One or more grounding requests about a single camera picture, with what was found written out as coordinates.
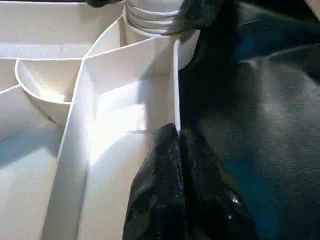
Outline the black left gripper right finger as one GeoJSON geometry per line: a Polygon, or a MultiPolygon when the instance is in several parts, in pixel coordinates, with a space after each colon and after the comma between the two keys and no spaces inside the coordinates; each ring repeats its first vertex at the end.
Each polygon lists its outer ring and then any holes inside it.
{"type": "Polygon", "coordinates": [[[256,240],[256,224],[233,178],[206,138],[180,134],[187,231],[192,240],[256,240]]]}

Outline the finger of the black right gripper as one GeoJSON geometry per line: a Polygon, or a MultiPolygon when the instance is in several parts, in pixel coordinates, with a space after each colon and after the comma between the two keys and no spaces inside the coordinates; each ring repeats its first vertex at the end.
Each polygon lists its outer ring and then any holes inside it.
{"type": "Polygon", "coordinates": [[[93,8],[101,8],[105,5],[121,3],[123,0],[85,0],[85,2],[93,8]]]}
{"type": "Polygon", "coordinates": [[[210,31],[220,12],[220,0],[184,0],[176,20],[189,30],[210,31]]]}

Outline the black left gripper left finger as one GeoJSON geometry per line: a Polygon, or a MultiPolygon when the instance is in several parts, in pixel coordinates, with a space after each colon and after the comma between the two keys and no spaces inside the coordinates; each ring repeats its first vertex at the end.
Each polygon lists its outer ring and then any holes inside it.
{"type": "Polygon", "coordinates": [[[183,240],[185,191],[176,126],[154,132],[145,160],[131,184],[122,239],[183,240]]]}

